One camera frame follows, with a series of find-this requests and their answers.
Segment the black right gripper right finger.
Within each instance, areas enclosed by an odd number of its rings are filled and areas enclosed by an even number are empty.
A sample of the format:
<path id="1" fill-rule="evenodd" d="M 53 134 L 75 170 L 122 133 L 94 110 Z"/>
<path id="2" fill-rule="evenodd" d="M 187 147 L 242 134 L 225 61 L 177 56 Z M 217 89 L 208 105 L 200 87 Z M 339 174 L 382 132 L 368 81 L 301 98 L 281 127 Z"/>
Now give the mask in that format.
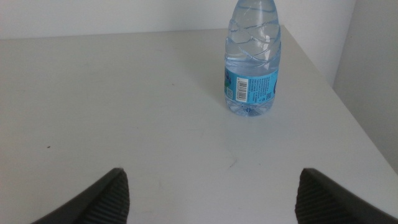
<path id="1" fill-rule="evenodd" d="M 314 168 L 300 174 L 295 215 L 307 224 L 397 224 L 376 208 Z"/>

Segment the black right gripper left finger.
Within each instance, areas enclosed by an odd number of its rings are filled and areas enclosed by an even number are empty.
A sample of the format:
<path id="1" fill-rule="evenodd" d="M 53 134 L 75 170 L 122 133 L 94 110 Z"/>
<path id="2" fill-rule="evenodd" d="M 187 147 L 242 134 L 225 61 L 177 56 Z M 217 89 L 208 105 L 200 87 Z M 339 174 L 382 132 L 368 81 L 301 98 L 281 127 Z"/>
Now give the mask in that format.
<path id="1" fill-rule="evenodd" d="M 113 168 L 67 203 L 36 220 L 36 223 L 120 223 L 129 214 L 127 174 Z"/>

